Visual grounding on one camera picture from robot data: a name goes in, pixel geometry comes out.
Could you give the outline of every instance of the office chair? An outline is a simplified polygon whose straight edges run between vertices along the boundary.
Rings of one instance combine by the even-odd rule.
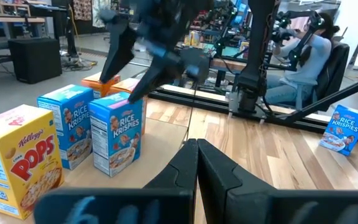
[[[349,56],[349,46],[345,43],[333,42],[333,49],[324,68],[318,75],[317,80],[305,80],[304,78],[290,78],[292,82],[298,84],[298,93],[295,102],[280,103],[280,106],[295,108],[300,110],[326,96],[329,96],[341,87],[342,79],[346,70],[347,57]],[[307,100],[302,100],[302,88],[313,86],[313,92]]]

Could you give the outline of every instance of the kellogg's pops box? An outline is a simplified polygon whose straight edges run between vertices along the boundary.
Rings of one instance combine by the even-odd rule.
[[[128,97],[119,92],[89,104],[94,166],[110,177],[140,156],[143,100],[129,104]]]
[[[25,219],[63,183],[57,146],[51,111],[22,105],[0,114],[0,212]]]
[[[338,105],[320,140],[320,146],[348,156],[357,141],[358,110]]]
[[[53,111],[63,167],[76,168],[92,151],[88,103],[91,88],[68,85],[37,99],[38,107]]]

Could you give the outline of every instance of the woman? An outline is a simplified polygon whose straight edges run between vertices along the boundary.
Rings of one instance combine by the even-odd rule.
[[[334,26],[333,19],[329,14],[322,12],[320,16],[324,19],[324,23],[303,48],[297,72],[286,71],[284,76],[267,75],[267,92],[265,97],[268,103],[296,101],[298,85],[288,79],[290,76],[296,76],[297,79],[317,80],[318,75],[331,54],[331,39],[339,31],[339,27]],[[284,32],[296,37],[298,40],[282,48],[276,45],[273,48],[273,54],[280,57],[288,56],[290,51],[298,45],[299,41],[306,34],[308,27],[309,25],[305,25],[305,32],[285,29]],[[312,89],[312,86],[303,87],[303,100],[307,100],[310,97]]]

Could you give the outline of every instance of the black box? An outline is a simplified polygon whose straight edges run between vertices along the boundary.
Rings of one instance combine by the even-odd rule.
[[[8,46],[17,80],[34,84],[62,74],[58,40],[15,39]]]

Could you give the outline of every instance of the blue cereal box on table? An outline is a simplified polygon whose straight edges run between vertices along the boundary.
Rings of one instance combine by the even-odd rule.
[[[140,156],[143,101],[119,92],[89,104],[94,166],[110,177]]]
[[[357,141],[358,110],[338,105],[320,140],[320,146],[348,156]]]
[[[63,167],[74,169],[92,152],[88,104],[91,88],[68,85],[37,99],[39,108],[53,111]]]

